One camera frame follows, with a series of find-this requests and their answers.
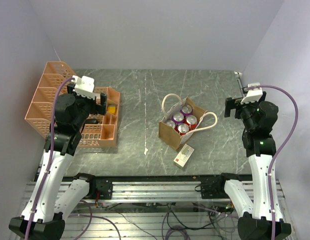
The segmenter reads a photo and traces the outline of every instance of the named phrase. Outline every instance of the white box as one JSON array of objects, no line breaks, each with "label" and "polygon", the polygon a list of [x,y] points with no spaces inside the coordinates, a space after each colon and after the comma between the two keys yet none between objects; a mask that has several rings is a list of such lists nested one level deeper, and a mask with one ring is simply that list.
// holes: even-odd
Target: white box
[{"label": "white box", "polygon": [[177,156],[174,159],[174,164],[176,164],[178,167],[183,168],[189,158],[191,157],[192,153],[194,152],[194,148],[191,146],[185,144],[183,148],[180,150],[180,152],[177,154]]}]

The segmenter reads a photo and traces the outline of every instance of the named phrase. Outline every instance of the bag handle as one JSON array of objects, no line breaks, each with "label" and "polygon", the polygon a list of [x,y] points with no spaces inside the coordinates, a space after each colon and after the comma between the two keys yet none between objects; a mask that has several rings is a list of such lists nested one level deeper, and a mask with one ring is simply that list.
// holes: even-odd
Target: bag handle
[{"label": "bag handle", "polygon": [[167,113],[165,112],[164,105],[165,105],[166,99],[167,99],[168,97],[170,97],[170,96],[176,97],[176,98],[178,99],[180,105],[183,104],[181,97],[178,96],[177,94],[175,94],[175,93],[167,94],[167,95],[164,97],[163,101],[161,102],[161,111],[163,112],[163,114],[165,115],[165,117],[167,117]]},{"label": "bag handle", "polygon": [[201,124],[201,122],[203,121],[203,119],[207,115],[213,115],[214,116],[215,122],[212,125],[206,126],[206,127],[201,127],[201,128],[196,128],[194,130],[191,130],[191,131],[187,132],[185,135],[191,134],[191,133],[195,133],[195,132],[199,132],[199,131],[203,131],[203,130],[207,130],[207,129],[211,129],[211,128],[215,127],[217,122],[218,122],[218,118],[217,118],[216,114],[214,112],[211,112],[211,111],[204,113],[203,116],[200,117],[199,122],[198,122],[198,126]]}]

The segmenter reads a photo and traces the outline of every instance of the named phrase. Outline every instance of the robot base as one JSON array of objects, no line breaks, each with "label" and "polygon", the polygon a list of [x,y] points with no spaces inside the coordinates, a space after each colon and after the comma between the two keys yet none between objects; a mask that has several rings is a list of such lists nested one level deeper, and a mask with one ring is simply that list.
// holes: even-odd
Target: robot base
[{"label": "robot base", "polygon": [[[269,240],[272,235],[272,221],[253,219],[245,212],[243,217],[238,219],[238,235],[242,240]],[[289,223],[276,222],[275,239],[283,240],[292,233]]]},{"label": "robot base", "polygon": [[[23,217],[13,217],[8,228],[21,238],[25,237],[28,220]],[[49,222],[32,222],[30,226],[29,240],[59,240],[65,228],[65,221],[62,214],[55,214],[54,219]]]}]

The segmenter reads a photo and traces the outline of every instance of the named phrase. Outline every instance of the white bracket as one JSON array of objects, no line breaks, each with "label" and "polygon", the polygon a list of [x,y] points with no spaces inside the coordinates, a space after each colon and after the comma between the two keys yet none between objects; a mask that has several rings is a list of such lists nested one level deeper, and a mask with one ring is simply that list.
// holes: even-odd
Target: white bracket
[{"label": "white bracket", "polygon": [[275,220],[278,222],[283,218],[281,208],[279,206],[276,178],[275,178],[275,163],[272,166],[271,177],[268,176],[269,166],[272,160],[271,155],[261,154],[260,156],[251,155],[248,162],[251,168],[254,190],[254,206],[252,217],[261,219],[266,217],[266,220],[272,220],[272,209],[269,193],[268,178],[271,178],[272,194],[274,199]]},{"label": "white bracket", "polygon": [[243,183],[238,180],[227,180],[224,186],[225,193],[229,196],[239,217],[242,217],[244,212],[252,214],[253,203],[247,195]]},{"label": "white bracket", "polygon": [[62,212],[62,218],[66,221],[70,213],[74,210],[79,201],[90,191],[90,183],[82,179],[73,180],[69,188],[56,201],[54,212]]},{"label": "white bracket", "polygon": [[[255,83],[250,83],[247,85],[247,87],[252,87],[252,86],[259,86],[261,85],[259,82]],[[247,104],[251,102],[256,102],[260,100],[260,98],[263,96],[263,90],[262,88],[254,88],[251,89],[247,92],[246,96],[241,100],[241,104]]]},{"label": "white bracket", "polygon": [[[46,172],[46,167],[49,162],[50,152],[43,153],[43,160],[41,170],[34,188],[34,191],[30,197],[29,202],[27,203],[25,209],[21,213],[24,216],[24,220],[29,220],[31,215],[31,209],[33,207],[33,202],[35,195],[38,192],[40,183],[43,179],[44,173]],[[54,151],[52,157],[52,163],[50,171],[47,175],[46,181],[44,182],[33,221],[36,222],[38,219],[43,220],[43,223],[47,223],[53,220],[54,217],[54,205],[56,201],[57,194],[60,189],[60,185],[63,179],[63,176],[69,167],[73,157],[69,154],[61,155],[60,152]]]},{"label": "white bracket", "polygon": [[93,93],[95,87],[94,78],[88,76],[83,76],[82,78],[80,78],[76,75],[73,75],[72,77],[75,79],[72,80],[72,82],[75,83],[74,90],[76,94],[90,99],[95,99],[95,97],[98,97],[98,94]]}]

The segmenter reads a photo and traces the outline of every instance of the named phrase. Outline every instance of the red can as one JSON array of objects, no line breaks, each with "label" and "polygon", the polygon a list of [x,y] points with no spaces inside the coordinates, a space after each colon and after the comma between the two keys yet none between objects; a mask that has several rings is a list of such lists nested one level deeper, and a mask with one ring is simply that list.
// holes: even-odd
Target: red can
[{"label": "red can", "polygon": [[197,118],[194,115],[189,115],[185,118],[185,123],[189,126],[190,130],[193,130],[197,126]]},{"label": "red can", "polygon": [[177,131],[181,136],[183,136],[190,131],[190,128],[185,123],[181,123],[180,125],[178,125]]}]

